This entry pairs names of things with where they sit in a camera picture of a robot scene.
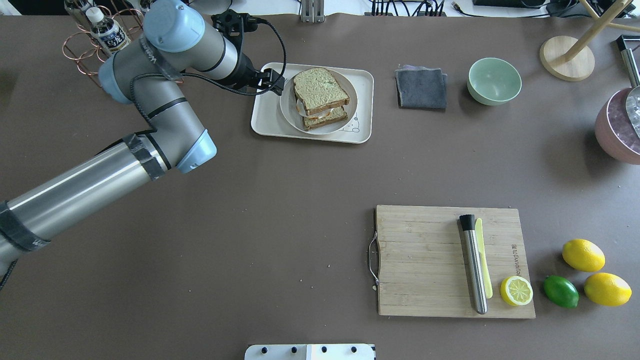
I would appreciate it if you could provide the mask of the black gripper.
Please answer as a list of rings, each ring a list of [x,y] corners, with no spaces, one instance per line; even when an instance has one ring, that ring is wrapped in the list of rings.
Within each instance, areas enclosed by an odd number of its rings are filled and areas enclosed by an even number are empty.
[[[211,68],[211,78],[234,90],[250,87],[281,96],[286,78],[274,69],[257,71],[243,53],[243,35],[256,31],[259,24],[266,23],[265,19],[227,9],[223,13],[213,14],[211,20],[213,27],[221,34],[224,45],[221,59],[215,68]]]

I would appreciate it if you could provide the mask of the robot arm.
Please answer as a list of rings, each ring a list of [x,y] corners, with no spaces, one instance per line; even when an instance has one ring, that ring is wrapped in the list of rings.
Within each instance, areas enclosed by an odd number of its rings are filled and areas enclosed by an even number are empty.
[[[103,91],[130,106],[139,126],[88,160],[1,203],[1,274],[54,237],[155,182],[167,171],[189,173],[217,153],[178,80],[199,78],[232,93],[281,95],[284,73],[257,70],[243,52],[243,36],[263,17],[227,9],[211,20],[180,0],[156,0],[142,32],[98,71]]]

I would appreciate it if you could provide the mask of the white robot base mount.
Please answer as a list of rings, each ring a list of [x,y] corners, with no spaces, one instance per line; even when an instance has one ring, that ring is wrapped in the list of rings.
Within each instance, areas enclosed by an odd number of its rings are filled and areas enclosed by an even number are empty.
[[[374,344],[311,343],[254,344],[247,347],[245,360],[375,360]]]

